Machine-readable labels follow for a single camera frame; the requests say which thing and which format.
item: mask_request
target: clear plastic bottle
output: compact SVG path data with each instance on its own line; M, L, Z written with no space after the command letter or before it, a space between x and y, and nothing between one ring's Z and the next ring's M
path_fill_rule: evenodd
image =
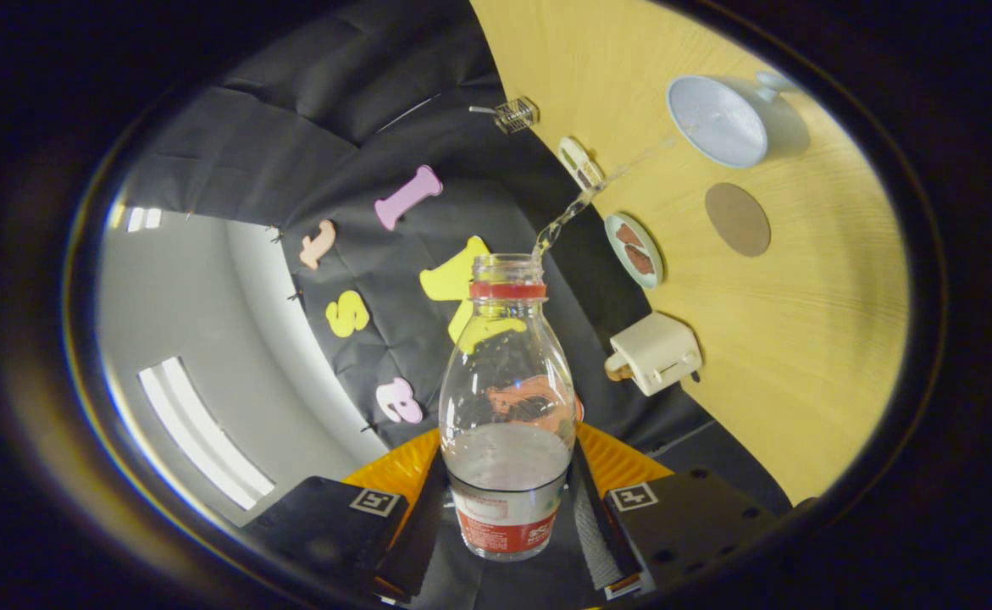
M545 550L574 449L576 398L545 320L541 263L479 256L439 395L442 455L469 550L519 561Z

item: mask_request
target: black backdrop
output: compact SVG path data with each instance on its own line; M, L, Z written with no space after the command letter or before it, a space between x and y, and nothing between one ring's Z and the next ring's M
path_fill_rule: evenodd
M446 326L457 302L430 301L419 271L452 258L470 236L492 252L527 252L578 194L533 131L504 135L490 116L466 109L504 101L465 0L346 3L195 92L132 152L126 201L280 228L338 381L375 433L397 446L437 425L453 348ZM373 203L419 165L444 189L387 231ZM312 270L298 253L322 219L337 237ZM588 424L650 451L709 421L678 387L646 398L605 378L609 337L651 309L612 255L596 211L582 213L546 256L546 282L546 317ZM371 323L339 337L324 312L348 290L360 294ZM412 386L421 424L392 422L376 407L376 386L396 377Z

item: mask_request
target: small wire basket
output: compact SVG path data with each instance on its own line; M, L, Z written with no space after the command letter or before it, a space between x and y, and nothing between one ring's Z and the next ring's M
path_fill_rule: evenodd
M515 131L522 131L537 123L540 116L533 102L526 97L518 97L506 104L498 105L496 114L492 118L496 120L496 127L499 127L504 134L514 134Z

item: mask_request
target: yellow foam shape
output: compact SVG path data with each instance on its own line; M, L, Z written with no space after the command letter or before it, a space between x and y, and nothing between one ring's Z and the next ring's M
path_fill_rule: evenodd
M457 340L462 336L462 331L465 330L465 324L468 324L469 318L473 317L473 302L466 300L461 301L457 305L457 310L454 310L454 317L450 319L450 324L446 325L446 333L450 335L450 340L454 344L457 344Z
M367 327L369 320L371 315L364 307L360 293L355 290L345 290L337 301L326 305L326 321L330 323L330 331L341 339Z
M357 487L368 487L369 490L387 491L400 494L409 501L409 508L394 533L397 540L402 532L402 526L409 520L413 507L417 506L417 498L427 479L427 471L431 466L431 458L439 451L439 430L431 430L421 434L406 444L395 448L394 451L376 459L368 466L360 468L346 476L341 483Z
M513 330L515 332L525 332L526 323L522 320L514 318L501 318L496 320L477 320L475 323L466 325L464 329L458 331L460 335L457 338L457 346L462 348L462 352L466 354L473 354L473 350L476 350L477 343L488 339L488 337L499 335L501 332L507 332L508 330ZM454 329L449 329L452 336L454 335Z
M585 461L590 465L593 484L601 497L610 490L618 490L620 487L643 481L655 481L673 474L669 468L637 452L630 445L616 440L616 437L593 428L592 425L582 424L580 421L574 428Z
M472 236L465 248L435 269L421 271L421 288L431 301L464 301L469 298L469 282L473 280L473 259L491 254L484 240Z

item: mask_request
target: water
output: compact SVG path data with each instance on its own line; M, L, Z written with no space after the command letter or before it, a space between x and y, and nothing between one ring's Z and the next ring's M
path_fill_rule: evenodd
M462 541L492 561L545 550L560 508L569 447L529 424L485 424L444 448Z
M661 142L658 142L654 144L654 146L648 147L648 149L642 151L638 155L635 155L635 158L632 158L631 161L628 161L623 165L619 165L616 169L609 171L608 175L605 176L599 184L593 185L593 188L582 191L578 194L578 196L574 198L574 201L570 202L570 205L564 209L563 213L561 213L560 216L557 216L557 219L553 220L552 223L538 233L537 242L534 244L534 258L541 258L541 256L545 255L547 250L552 247L552 244L555 243L557 238L560 236L560 231L563 230L564 225L569 223L569 221L573 219L574 216L577 216L579 212L584 211L588 205L592 204L593 197L596 197L597 193L605 190L605 188L607 188L608 185L611 185L615 180L627 176L627 174L630 173L636 165L639 165L639 163L643 163L648 161L648 159L654 158L658 155L658 153L661 153L663 149L672 147L675 143L677 143L677 135L673 133L666 136L666 138Z
M485 424L454 436L444 460L469 485L527 491L558 478L570 451L560 436L535 425Z

